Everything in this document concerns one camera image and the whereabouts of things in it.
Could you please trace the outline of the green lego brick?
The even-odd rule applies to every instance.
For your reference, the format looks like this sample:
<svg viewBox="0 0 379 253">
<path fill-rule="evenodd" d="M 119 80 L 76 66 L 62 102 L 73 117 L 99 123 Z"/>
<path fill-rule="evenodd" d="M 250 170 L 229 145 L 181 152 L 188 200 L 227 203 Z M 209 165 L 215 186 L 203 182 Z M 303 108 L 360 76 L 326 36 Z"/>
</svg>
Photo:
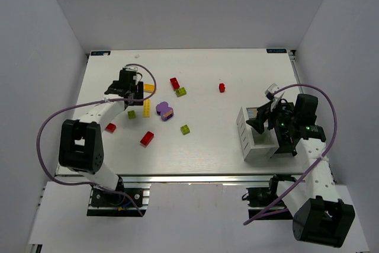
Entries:
<svg viewBox="0 0 379 253">
<path fill-rule="evenodd" d="M 176 96 L 181 97 L 187 94 L 187 90 L 184 87 L 175 90 Z"/>
<path fill-rule="evenodd" d="M 127 114 L 128 114 L 129 119 L 135 119 L 136 118 L 136 113 L 134 110 L 128 111 Z"/>
<path fill-rule="evenodd" d="M 181 126 L 181 132 L 183 135 L 190 133 L 190 128 L 187 125 Z"/>
</svg>

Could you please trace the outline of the purple butterfly lego block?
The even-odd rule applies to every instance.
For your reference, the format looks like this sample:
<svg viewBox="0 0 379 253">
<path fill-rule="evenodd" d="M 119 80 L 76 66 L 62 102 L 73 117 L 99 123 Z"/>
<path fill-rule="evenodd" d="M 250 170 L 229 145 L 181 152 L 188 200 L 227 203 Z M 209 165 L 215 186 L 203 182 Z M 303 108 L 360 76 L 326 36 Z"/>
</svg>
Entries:
<svg viewBox="0 0 379 253">
<path fill-rule="evenodd" d="M 167 121 L 174 116 L 174 109 L 170 107 L 166 101 L 163 101 L 156 106 L 156 112 L 160 115 L 162 121 Z"/>
</svg>

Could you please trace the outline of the green lego brick top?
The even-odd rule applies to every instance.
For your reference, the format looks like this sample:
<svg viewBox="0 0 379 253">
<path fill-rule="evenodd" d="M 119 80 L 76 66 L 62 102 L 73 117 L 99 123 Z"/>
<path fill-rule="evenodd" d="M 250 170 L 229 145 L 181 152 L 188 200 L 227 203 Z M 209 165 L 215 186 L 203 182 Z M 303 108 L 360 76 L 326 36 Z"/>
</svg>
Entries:
<svg viewBox="0 0 379 253">
<path fill-rule="evenodd" d="M 187 94 L 187 90 L 184 87 L 175 90 L 176 96 L 181 97 Z"/>
</svg>

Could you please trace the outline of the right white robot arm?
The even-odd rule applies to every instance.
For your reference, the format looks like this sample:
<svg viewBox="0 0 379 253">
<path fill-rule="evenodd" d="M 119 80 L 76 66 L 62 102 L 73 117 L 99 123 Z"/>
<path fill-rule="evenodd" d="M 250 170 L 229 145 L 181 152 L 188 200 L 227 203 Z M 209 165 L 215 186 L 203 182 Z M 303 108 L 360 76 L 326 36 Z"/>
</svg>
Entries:
<svg viewBox="0 0 379 253">
<path fill-rule="evenodd" d="M 242 196 L 249 206 L 260 207 L 245 222 L 290 214 L 297 241 L 340 248 L 355 219 L 353 205 L 336 190 L 326 157 L 325 132 L 316 125 L 318 98 L 299 94 L 294 103 L 268 91 L 269 101 L 258 108 L 241 108 L 236 120 L 243 156 L 272 159 L 278 155 L 300 156 L 298 144 L 322 143 L 308 150 L 303 174 L 274 174 L 269 186 L 249 190 Z"/>
</svg>

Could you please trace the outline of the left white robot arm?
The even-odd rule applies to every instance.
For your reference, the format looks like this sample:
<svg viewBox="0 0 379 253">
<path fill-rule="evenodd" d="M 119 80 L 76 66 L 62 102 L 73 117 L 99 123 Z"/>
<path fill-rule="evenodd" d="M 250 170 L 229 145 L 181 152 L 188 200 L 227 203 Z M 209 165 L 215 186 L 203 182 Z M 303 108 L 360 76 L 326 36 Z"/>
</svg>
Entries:
<svg viewBox="0 0 379 253">
<path fill-rule="evenodd" d="M 62 124 L 59 164 L 78 172 L 90 182 L 112 191 L 122 191 L 120 177 L 104 162 L 102 133 L 129 105 L 142 105 L 143 83 L 137 68 L 122 68 L 119 78 L 104 92 L 105 102 L 96 104 L 82 117 Z"/>
</svg>

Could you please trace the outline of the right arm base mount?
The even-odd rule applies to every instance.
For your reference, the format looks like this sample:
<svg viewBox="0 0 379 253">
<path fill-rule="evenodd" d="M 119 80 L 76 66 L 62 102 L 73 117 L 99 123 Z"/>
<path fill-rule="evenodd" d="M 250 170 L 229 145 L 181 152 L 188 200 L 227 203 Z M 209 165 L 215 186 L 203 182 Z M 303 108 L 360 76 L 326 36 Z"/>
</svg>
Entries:
<svg viewBox="0 0 379 253">
<path fill-rule="evenodd" d="M 268 206 L 271 202 L 273 202 L 278 196 L 277 196 L 277 188 L 278 183 L 280 181 L 289 181 L 291 183 L 294 183 L 297 181 L 296 178 L 290 176 L 290 175 L 282 175 L 282 174 L 275 174 L 272 178 L 270 178 L 268 186 L 267 187 L 250 187 L 247 188 L 247 193 L 245 193 L 241 199 L 242 201 L 247 201 L 249 206 L 249 218 L 253 217 L 255 214 L 259 213 L 261 209 Z M 284 204 L 283 201 L 278 202 L 272 210 L 267 211 L 266 213 L 273 212 L 275 210 L 282 210 L 286 209 L 287 206 Z M 289 211 L 282 212 L 276 215 L 267 216 L 267 217 L 261 217 L 258 220 L 292 220 L 293 216 Z"/>
</svg>

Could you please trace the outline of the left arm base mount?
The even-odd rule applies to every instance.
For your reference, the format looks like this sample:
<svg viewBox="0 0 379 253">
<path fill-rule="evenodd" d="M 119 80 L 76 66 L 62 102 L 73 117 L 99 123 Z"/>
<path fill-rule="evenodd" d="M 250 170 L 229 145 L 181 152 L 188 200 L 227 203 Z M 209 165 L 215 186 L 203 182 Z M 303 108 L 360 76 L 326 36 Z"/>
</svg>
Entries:
<svg viewBox="0 0 379 253">
<path fill-rule="evenodd" d="M 142 217 L 149 203 L 149 189 L 125 187 L 124 192 L 134 201 L 138 212 L 129 198 L 113 195 L 97 188 L 91 190 L 86 215 L 89 217 Z"/>
</svg>

